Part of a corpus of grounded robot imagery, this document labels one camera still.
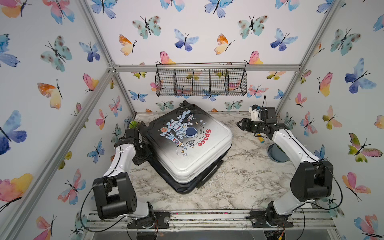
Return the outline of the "black white space suitcase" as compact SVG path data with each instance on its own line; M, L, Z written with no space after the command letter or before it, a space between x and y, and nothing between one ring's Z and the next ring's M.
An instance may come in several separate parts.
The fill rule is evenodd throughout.
M148 162L179 194L202 187L232 147L232 131L187 101L139 131L152 152Z

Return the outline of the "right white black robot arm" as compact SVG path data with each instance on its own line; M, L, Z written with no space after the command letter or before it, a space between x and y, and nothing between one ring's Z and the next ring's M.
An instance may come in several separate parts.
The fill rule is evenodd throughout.
M237 122L242 130L256 137L268 138L293 163L296 172L290 182L290 190L276 201L269 203L267 214L271 217L285 217L308 201L328 197L332 193L333 165L327 160L310 153L299 142L289 127L278 123L274 107L249 107L251 118Z

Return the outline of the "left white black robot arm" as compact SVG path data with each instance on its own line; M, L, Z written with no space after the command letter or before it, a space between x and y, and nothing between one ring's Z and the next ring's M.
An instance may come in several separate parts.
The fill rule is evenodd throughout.
M126 130L114 147L116 154L110 167L103 177L93 182L98 216L101 220L125 216L137 220L148 218L153 214L153 207L138 200L129 171L132 164L139 166L146 162L152 152L136 129Z

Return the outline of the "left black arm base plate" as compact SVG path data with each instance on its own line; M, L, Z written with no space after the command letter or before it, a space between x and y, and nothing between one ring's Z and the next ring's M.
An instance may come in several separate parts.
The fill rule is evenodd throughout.
M134 219L132 223L128 224L128 230L168 229L170 221L171 214L169 212L155 211L145 218Z

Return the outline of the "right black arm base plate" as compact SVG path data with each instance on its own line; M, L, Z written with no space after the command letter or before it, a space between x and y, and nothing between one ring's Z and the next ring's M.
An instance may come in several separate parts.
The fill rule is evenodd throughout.
M291 215L280 216L270 210L250 211L250 215L246 217L253 228L293 228L294 224L289 222Z

